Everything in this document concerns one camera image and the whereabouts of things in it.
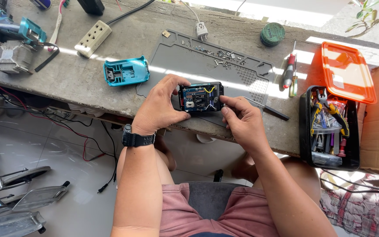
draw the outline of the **yellow wire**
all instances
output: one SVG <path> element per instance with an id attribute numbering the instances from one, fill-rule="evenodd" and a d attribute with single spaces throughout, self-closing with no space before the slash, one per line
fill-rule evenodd
<path id="1" fill-rule="evenodd" d="M 215 86 L 211 89 L 211 91 L 207 91 L 205 88 L 204 88 L 204 90 L 207 92 L 207 93 L 211 93 L 213 90 L 214 90 L 214 88 L 216 88 Z"/>

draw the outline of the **orange lid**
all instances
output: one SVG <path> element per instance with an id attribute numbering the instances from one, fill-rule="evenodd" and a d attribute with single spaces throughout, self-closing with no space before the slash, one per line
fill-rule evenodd
<path id="1" fill-rule="evenodd" d="M 366 104 L 376 103 L 371 73 L 359 50 L 323 42 L 322 52 L 324 79 L 331 94 Z"/>

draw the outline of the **yellow pliers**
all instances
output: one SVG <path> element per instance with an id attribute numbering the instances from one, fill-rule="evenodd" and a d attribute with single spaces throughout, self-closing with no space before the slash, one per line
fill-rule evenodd
<path id="1" fill-rule="evenodd" d="M 340 114 L 339 110 L 333 104 L 327 103 L 327 93 L 326 89 L 323 89 L 323 94 L 317 89 L 317 102 L 313 105 L 311 109 L 311 137 L 314 134 L 314 122 L 317 119 L 318 114 L 321 112 L 323 107 L 329 110 L 329 113 L 336 119 L 336 121 L 341 125 L 341 135 L 345 138 L 350 136 L 349 125 L 347 124 L 345 118 Z"/>

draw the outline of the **red screwdriver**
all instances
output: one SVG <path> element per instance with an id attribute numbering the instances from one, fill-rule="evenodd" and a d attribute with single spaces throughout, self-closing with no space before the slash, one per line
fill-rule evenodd
<path id="1" fill-rule="evenodd" d="M 295 54 L 293 52 L 295 51 L 295 46 L 296 46 L 296 40 L 295 43 L 293 44 L 293 50 L 291 55 L 288 58 L 288 66 L 286 68 L 285 75 L 283 76 L 283 88 L 287 89 L 291 86 L 292 84 L 292 77 L 293 77 L 293 64 L 295 63 Z"/>

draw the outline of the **white plug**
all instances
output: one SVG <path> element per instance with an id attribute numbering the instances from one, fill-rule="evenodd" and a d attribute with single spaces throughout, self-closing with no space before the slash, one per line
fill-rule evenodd
<path id="1" fill-rule="evenodd" d="M 204 22 L 197 23 L 195 27 L 197 28 L 197 38 L 203 41 L 204 36 L 204 39 L 207 40 L 208 31 L 206 26 L 204 25 Z"/>
<path id="2" fill-rule="evenodd" d="M 81 53 L 82 56 L 90 58 L 111 32 L 112 30 L 107 24 L 102 21 L 97 21 L 74 48 Z"/>

